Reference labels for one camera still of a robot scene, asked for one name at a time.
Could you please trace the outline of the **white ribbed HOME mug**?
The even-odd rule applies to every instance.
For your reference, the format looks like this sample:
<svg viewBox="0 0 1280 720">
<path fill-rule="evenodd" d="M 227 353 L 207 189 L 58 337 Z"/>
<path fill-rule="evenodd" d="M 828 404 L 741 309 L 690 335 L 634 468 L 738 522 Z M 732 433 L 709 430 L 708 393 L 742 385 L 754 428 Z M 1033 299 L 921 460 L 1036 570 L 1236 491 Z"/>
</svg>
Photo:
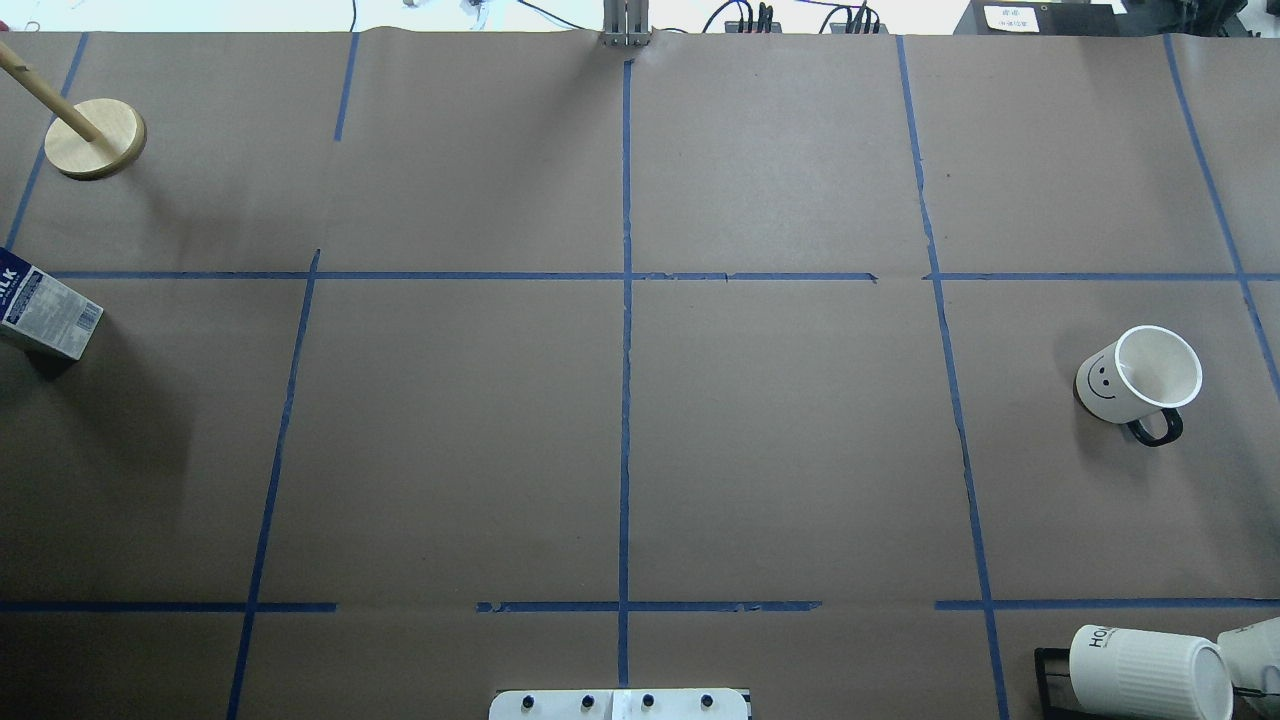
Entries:
<svg viewBox="0 0 1280 720">
<path fill-rule="evenodd" d="M 1230 719 L 1233 680 L 1220 646 L 1198 635 L 1088 624 L 1069 646 L 1080 707 L 1119 719 Z"/>
</svg>

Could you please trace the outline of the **wooden mug tree stand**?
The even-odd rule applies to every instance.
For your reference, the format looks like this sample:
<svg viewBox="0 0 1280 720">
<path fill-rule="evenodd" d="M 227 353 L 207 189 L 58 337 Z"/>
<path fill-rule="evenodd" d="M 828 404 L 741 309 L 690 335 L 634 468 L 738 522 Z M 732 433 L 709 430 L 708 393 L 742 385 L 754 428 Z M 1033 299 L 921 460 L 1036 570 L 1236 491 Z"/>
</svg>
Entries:
<svg viewBox="0 0 1280 720">
<path fill-rule="evenodd" d="M 45 132 L 45 158 L 67 177 L 97 181 L 114 176 L 143 151 L 148 132 L 143 117 L 129 104 L 111 97 L 70 102 L 8 45 L 1 45 L 3 69 L 32 97 L 46 106 L 54 120 Z"/>
</svg>

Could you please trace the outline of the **white smiley face mug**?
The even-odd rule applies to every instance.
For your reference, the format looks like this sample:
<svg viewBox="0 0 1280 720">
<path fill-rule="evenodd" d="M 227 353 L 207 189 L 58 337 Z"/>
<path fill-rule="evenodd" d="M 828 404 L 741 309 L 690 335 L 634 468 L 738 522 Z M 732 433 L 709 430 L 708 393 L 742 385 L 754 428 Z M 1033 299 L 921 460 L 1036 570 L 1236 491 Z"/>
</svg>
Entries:
<svg viewBox="0 0 1280 720">
<path fill-rule="evenodd" d="M 1180 439 L 1181 409 L 1203 386 L 1197 352 L 1178 333 L 1135 325 L 1089 356 L 1076 370 L 1078 401 L 1102 421 L 1128 428 L 1137 442 L 1157 448 Z"/>
</svg>

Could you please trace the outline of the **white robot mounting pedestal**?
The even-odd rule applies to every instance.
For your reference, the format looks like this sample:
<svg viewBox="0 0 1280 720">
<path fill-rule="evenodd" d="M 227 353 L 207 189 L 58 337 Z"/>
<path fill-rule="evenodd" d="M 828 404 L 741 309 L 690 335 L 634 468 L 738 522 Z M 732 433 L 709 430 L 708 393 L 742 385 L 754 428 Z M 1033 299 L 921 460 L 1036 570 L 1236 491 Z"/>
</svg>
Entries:
<svg viewBox="0 0 1280 720">
<path fill-rule="evenodd" d="M 748 691 L 591 688 L 502 691 L 489 719 L 751 719 Z"/>
</svg>

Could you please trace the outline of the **blue milk carton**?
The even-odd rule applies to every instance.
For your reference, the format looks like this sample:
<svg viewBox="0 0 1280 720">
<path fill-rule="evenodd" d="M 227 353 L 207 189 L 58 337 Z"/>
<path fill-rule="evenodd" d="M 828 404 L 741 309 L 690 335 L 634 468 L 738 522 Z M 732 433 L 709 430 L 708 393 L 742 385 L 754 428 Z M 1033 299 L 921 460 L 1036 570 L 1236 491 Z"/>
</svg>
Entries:
<svg viewBox="0 0 1280 720">
<path fill-rule="evenodd" d="M 1 337 L 18 348 L 81 360 L 102 307 L 18 255 L 1 251 Z"/>
</svg>

